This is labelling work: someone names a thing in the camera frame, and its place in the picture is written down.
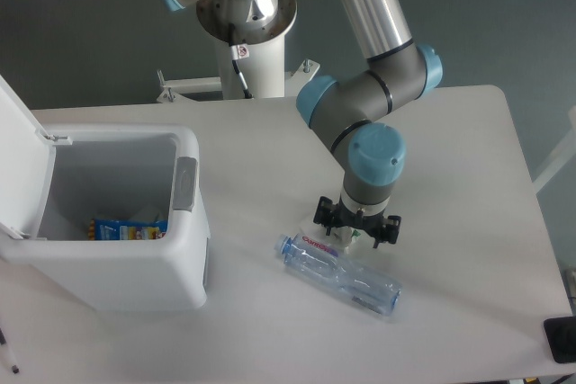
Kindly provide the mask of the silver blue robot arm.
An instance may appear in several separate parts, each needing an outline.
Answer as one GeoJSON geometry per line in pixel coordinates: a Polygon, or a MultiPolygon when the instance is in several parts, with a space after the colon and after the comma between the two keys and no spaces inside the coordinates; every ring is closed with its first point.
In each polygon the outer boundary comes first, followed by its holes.
{"type": "MultiPolygon", "coordinates": [[[[284,41],[296,0],[163,0],[171,11],[193,8],[213,38],[226,99],[284,97],[284,41]]],[[[396,242],[401,218],[385,210],[406,155],[401,135],[382,118],[439,85],[442,63],[416,45],[398,0],[341,0],[368,68],[340,83],[308,76],[296,107],[343,168],[338,201],[320,198],[314,222],[327,231],[355,228],[376,244],[396,242]]]]}

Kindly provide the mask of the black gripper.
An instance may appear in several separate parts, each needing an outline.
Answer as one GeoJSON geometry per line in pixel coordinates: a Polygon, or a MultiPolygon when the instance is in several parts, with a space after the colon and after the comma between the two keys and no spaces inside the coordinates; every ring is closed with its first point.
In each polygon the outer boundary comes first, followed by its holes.
{"type": "Polygon", "coordinates": [[[321,225],[325,229],[325,235],[331,235],[334,227],[350,227],[364,232],[372,232],[373,249],[377,249],[380,244],[395,245],[401,228],[401,216],[389,215],[384,217],[383,213],[368,215],[362,210],[353,212],[342,202],[335,204],[333,200],[326,196],[320,196],[313,223],[321,225]]]}

